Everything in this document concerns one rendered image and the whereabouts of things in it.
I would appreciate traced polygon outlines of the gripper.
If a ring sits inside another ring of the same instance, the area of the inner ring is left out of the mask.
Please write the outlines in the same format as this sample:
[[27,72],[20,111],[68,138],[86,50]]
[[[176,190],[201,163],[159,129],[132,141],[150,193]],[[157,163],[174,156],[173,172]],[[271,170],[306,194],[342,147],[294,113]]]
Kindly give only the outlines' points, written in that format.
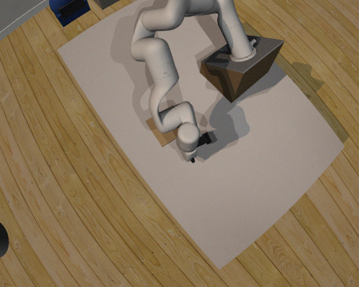
[[[178,146],[177,137],[176,137],[176,144],[177,144],[177,146]],[[179,147],[178,147],[178,148],[179,148]],[[180,150],[180,148],[179,148],[179,150]],[[194,158],[197,157],[197,147],[196,147],[196,149],[195,149],[194,151],[192,151],[192,152],[184,152],[184,151],[182,151],[182,150],[180,150],[180,152],[181,152],[181,154],[182,154],[182,156],[184,157],[184,160],[185,160],[186,162],[188,162],[188,161],[190,161],[190,160],[191,160],[192,163],[195,162]]]

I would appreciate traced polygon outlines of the tan mat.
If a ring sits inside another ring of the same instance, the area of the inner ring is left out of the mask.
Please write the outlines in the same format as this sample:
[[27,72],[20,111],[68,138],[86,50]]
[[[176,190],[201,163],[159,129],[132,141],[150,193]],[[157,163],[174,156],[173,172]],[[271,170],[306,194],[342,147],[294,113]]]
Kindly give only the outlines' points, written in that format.
[[149,128],[154,133],[155,137],[157,138],[162,147],[170,143],[177,137],[178,128],[167,133],[161,133],[156,128],[153,118],[147,120],[146,123],[148,124]]

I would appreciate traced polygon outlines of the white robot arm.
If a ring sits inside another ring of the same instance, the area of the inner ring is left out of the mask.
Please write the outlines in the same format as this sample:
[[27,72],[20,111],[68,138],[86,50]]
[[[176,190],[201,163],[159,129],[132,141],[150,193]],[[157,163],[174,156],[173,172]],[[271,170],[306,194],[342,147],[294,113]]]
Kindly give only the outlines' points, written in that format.
[[[230,60],[243,62],[257,54],[236,12],[233,0],[168,0],[163,8],[145,10],[139,16],[130,45],[132,58],[146,62],[154,87],[149,98],[153,121],[161,133],[178,128],[177,143],[180,150],[192,152],[205,143],[217,141],[214,132],[200,137],[194,108],[185,101],[159,112],[159,104],[167,92],[178,82],[179,75],[168,43],[154,38],[156,32],[176,29],[185,17],[218,14],[217,23],[231,51]],[[197,15],[198,14],[198,15]]]

